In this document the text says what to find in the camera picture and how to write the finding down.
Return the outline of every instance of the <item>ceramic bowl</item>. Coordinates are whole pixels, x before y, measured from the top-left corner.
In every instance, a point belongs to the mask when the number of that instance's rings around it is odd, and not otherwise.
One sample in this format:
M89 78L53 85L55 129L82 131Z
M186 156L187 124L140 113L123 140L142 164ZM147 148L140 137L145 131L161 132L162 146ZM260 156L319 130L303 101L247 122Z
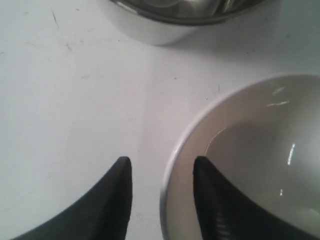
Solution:
M221 97L198 116L164 177L166 240L202 239L193 198L197 156L207 156L261 207L320 238L319 76L263 80Z

